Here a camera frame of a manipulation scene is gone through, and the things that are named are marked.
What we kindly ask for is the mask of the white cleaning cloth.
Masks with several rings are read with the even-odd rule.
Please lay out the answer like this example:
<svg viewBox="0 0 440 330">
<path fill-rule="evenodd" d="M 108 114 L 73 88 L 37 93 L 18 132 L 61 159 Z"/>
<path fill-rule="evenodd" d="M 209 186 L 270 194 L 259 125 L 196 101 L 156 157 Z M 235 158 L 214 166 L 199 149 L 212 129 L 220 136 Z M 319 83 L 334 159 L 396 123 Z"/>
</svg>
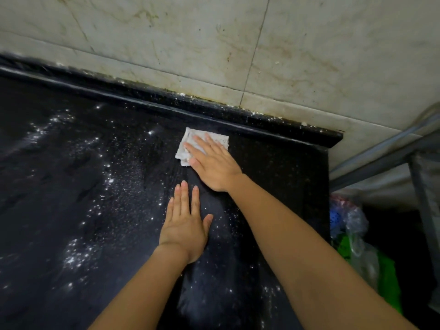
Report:
<svg viewBox="0 0 440 330">
<path fill-rule="evenodd" d="M 191 144 L 194 148 L 200 150 L 204 154 L 206 153 L 204 149 L 199 146 L 199 144 L 195 141 L 194 136 L 200 137 L 202 140 L 206 139 L 206 134 L 209 134 L 210 138 L 215 143 L 221 144 L 226 150 L 229 148 L 229 136 L 221 135 L 213 132 L 207 132 L 202 130 L 196 130 L 193 128 L 186 127 L 183 138 L 180 141 L 179 147 L 175 154 L 175 159 L 180 161 L 180 165 L 182 167 L 189 167 L 189 160 L 192 158 L 192 154 L 186 149 L 184 143 Z"/>
</svg>

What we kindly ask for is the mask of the person's left forearm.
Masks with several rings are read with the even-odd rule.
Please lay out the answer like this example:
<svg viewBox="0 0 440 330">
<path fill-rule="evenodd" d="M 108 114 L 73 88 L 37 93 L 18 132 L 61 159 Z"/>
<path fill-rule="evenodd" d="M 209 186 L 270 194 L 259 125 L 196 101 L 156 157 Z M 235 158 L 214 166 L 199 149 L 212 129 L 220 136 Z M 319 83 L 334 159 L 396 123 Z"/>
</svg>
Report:
<svg viewBox="0 0 440 330">
<path fill-rule="evenodd" d="M 155 330 L 189 260 L 182 245 L 159 245 L 88 330 Z"/>
</svg>

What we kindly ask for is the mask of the green plastic bag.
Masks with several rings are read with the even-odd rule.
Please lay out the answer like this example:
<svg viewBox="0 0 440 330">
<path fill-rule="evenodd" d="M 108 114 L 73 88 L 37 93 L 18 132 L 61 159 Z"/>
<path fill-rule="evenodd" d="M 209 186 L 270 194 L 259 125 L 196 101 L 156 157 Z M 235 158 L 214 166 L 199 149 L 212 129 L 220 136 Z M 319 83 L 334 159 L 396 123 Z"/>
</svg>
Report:
<svg viewBox="0 0 440 330">
<path fill-rule="evenodd" d="M 343 233 L 333 241 L 337 252 L 355 271 L 399 314 L 403 314 L 401 289 L 396 275 L 395 262 L 368 243 L 360 255 L 353 253 L 350 238 Z"/>
</svg>

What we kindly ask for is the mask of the person's right hand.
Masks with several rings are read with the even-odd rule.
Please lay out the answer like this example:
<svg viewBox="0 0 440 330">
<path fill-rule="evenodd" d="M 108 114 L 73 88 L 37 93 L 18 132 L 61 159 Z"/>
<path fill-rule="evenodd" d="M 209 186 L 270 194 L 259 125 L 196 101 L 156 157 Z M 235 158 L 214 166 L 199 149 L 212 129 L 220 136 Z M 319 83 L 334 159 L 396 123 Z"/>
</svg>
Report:
<svg viewBox="0 0 440 330">
<path fill-rule="evenodd" d="M 237 162 L 224 158 L 216 143 L 216 154 L 205 155 L 189 143 L 184 143 L 192 157 L 198 159 L 206 170 L 206 176 L 200 177 L 209 188 L 219 192 L 229 192 L 234 184 L 245 177 Z"/>
</svg>

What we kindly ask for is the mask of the scattered white powder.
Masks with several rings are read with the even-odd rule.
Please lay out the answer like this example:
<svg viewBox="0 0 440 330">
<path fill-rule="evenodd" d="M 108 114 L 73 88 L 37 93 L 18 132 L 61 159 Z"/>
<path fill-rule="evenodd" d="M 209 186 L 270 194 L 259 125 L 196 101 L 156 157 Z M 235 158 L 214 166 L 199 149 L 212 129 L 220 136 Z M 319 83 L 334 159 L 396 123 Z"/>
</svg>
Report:
<svg viewBox="0 0 440 330">
<path fill-rule="evenodd" d="M 0 119 L 0 330 L 86 330 L 150 258 L 176 184 L 213 214 L 157 330 L 284 330 L 292 310 L 250 227 L 175 152 L 197 120 L 112 105 Z"/>
</svg>

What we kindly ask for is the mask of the person's right forearm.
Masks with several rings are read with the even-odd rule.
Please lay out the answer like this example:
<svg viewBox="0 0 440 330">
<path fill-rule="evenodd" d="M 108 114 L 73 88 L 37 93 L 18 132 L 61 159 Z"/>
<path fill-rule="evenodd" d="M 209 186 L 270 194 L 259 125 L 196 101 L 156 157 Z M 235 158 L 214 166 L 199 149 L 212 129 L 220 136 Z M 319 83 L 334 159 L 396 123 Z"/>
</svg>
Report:
<svg viewBox="0 0 440 330">
<path fill-rule="evenodd" d="M 224 186 L 305 330 L 417 330 L 304 220 L 245 174 Z"/>
</svg>

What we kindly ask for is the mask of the clear plastic bag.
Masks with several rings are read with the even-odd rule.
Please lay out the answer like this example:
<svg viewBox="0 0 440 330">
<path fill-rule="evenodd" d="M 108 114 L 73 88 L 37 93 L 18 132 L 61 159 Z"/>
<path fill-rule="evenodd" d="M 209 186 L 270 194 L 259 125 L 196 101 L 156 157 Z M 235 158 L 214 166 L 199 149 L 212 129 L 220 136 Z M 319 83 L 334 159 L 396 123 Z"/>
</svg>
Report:
<svg viewBox="0 0 440 330">
<path fill-rule="evenodd" d="M 330 197 L 330 236 L 337 252 L 378 292 L 378 250 L 364 241 L 369 222 L 360 207 L 340 196 Z"/>
</svg>

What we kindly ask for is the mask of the person's left hand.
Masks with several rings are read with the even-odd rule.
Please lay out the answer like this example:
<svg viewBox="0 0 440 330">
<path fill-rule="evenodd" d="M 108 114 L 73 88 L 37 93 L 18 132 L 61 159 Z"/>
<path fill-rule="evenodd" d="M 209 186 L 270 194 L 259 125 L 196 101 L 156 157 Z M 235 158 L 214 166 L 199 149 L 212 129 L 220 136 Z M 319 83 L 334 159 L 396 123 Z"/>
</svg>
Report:
<svg viewBox="0 0 440 330">
<path fill-rule="evenodd" d="M 167 250 L 176 251 L 186 264 L 195 262 L 203 253 L 208 237 L 205 237 L 200 213 L 200 192 L 197 186 L 193 187 L 190 197 L 190 216 L 180 218 L 180 184 L 174 188 L 173 217 L 168 225 L 163 224 L 159 246 Z"/>
</svg>

